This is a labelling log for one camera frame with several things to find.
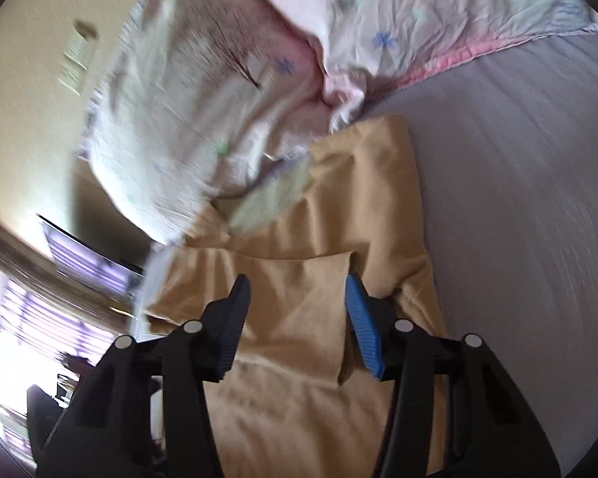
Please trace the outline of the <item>tan garment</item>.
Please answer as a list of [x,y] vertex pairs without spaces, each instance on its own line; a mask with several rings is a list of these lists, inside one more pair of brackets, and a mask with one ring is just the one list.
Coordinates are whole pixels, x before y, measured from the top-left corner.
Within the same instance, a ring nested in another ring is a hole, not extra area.
[[404,120],[383,116],[316,143],[301,198],[236,235],[208,208],[176,251],[146,313],[169,332],[223,298],[238,274],[252,302],[232,369],[205,387],[229,477],[367,477],[392,387],[348,335],[344,284],[356,273],[399,316],[443,335]]

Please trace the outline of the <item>grey bed sheet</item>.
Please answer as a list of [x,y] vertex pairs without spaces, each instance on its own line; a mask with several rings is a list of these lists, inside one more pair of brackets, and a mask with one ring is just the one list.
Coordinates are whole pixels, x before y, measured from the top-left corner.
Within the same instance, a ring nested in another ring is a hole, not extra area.
[[366,112],[407,123],[450,335],[485,339],[569,472],[598,438],[598,35],[487,55]]

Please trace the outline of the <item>white floral pillow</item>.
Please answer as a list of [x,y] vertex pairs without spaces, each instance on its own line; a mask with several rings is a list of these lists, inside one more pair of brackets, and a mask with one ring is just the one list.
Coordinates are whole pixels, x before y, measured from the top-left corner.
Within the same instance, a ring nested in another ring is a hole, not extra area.
[[89,104],[83,158],[153,241],[330,130],[307,40],[266,0],[139,0]]

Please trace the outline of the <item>pink floral pillow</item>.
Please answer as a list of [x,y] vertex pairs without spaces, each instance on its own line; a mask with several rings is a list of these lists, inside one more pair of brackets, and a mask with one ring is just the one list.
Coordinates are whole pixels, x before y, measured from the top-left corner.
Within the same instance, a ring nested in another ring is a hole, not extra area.
[[549,36],[598,33],[586,0],[269,0],[321,49],[332,129],[365,102]]

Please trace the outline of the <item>beige wall switch plate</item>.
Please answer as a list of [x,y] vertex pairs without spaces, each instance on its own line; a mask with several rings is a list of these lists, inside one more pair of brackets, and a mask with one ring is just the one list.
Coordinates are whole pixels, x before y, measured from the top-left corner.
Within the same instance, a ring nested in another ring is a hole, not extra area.
[[73,22],[69,42],[62,52],[58,81],[76,95],[83,91],[98,42],[98,32],[92,24],[83,21]]

